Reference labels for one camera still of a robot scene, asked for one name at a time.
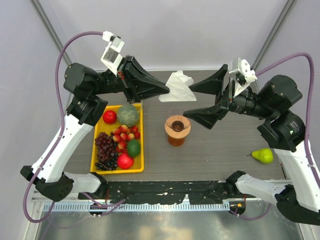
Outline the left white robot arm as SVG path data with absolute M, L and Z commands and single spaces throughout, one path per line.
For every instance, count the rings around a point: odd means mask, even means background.
M 129 103 L 138 103 L 170 92 L 165 84 L 143 69 L 130 55 L 114 61 L 102 58 L 105 72 L 96 72 L 72 63 L 64 74 L 63 87 L 74 95 L 62 117 L 57 136 L 33 165 L 23 166 L 20 173 L 36 190 L 59 202 L 69 194 L 85 194 L 102 199 L 107 193 L 106 180 L 95 172 L 72 174 L 64 171 L 71 155 L 102 117 L 108 104 L 98 96 L 124 93 Z

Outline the round wooden dripper stand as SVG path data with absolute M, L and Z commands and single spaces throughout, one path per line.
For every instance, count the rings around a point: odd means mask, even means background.
M 175 131 L 169 129 L 166 126 L 166 123 L 164 124 L 164 129 L 165 129 L 166 133 L 168 134 L 168 136 L 171 136 L 171 137 L 176 138 L 176 139 L 185 138 L 191 131 L 191 127 L 189 127 L 186 130 L 183 130 L 181 132 L 175 132 Z

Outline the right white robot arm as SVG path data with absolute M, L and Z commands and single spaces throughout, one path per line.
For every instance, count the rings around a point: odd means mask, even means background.
M 272 77 L 258 92 L 250 87 L 239 95 L 236 84 L 245 76 L 239 71 L 224 85 L 228 66 L 224 64 L 212 76 L 191 85 L 193 92 L 215 96 L 212 107 L 187 110 L 183 113 L 207 129 L 229 112 L 263 120 L 257 129 L 286 168 L 290 184 L 273 184 L 236 171 L 226 179 L 226 191 L 232 197 L 251 195 L 269 202 L 288 220 L 308 225 L 320 223 L 320 192 L 312 179 L 313 167 L 305 152 L 306 126 L 290 108 L 302 98 L 295 81 L 286 75 Z

